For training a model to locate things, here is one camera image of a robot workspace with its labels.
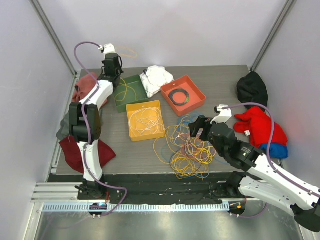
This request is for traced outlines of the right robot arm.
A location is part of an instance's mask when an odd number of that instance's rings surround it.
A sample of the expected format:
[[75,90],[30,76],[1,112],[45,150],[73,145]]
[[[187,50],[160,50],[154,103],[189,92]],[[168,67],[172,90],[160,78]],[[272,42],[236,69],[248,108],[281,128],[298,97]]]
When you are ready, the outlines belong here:
[[302,227],[320,231],[320,189],[274,164],[262,150],[237,139],[226,123],[200,115],[188,125],[190,136],[208,141],[232,167],[242,170],[226,184],[233,198],[240,194],[257,198],[289,215]]

